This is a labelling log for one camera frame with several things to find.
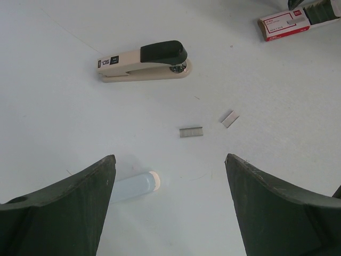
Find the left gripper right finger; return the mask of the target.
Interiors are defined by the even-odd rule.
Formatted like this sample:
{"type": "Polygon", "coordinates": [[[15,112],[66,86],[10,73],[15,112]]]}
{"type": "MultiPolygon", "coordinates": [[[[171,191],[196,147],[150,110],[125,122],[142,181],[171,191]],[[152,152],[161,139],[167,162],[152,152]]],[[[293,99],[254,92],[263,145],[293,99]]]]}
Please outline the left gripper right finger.
{"type": "Polygon", "coordinates": [[[340,190],[325,196],[234,154],[226,175],[246,255],[340,255],[340,190]]]}

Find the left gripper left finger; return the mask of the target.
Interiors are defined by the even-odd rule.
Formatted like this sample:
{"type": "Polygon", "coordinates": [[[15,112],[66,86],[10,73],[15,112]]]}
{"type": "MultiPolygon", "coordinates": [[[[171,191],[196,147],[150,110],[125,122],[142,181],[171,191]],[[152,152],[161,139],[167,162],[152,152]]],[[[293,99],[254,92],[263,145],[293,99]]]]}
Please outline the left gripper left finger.
{"type": "Polygon", "coordinates": [[[116,176],[108,155],[1,204],[1,255],[96,255],[116,176]]]}

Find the staple strip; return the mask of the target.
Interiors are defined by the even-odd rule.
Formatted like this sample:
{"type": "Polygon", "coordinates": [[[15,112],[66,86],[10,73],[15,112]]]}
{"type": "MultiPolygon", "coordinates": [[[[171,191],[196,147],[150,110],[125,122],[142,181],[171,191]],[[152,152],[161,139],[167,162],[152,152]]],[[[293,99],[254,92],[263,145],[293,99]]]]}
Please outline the staple strip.
{"type": "Polygon", "coordinates": [[[228,129],[239,118],[239,116],[240,115],[234,110],[229,110],[220,118],[220,123],[228,129]]]}
{"type": "Polygon", "coordinates": [[[202,127],[187,127],[179,130],[180,138],[200,137],[203,136],[202,127]]]}

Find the beige black stapler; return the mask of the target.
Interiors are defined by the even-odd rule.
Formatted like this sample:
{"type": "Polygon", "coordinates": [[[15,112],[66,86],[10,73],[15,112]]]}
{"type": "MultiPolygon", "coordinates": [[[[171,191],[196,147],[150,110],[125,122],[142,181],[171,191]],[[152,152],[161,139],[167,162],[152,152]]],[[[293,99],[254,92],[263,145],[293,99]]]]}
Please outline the beige black stapler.
{"type": "Polygon", "coordinates": [[[185,78],[192,69],[183,44],[171,40],[98,59],[96,71],[101,81],[115,83],[185,78]]]}

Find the red white staple box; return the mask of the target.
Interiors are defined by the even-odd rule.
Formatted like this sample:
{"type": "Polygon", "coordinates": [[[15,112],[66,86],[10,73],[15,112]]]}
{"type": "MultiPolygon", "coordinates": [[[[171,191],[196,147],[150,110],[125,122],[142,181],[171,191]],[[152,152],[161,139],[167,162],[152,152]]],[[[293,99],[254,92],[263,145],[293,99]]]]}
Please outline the red white staple box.
{"type": "Polygon", "coordinates": [[[340,1],[315,1],[259,18],[257,24],[266,42],[329,25],[340,20],[340,1]]]}

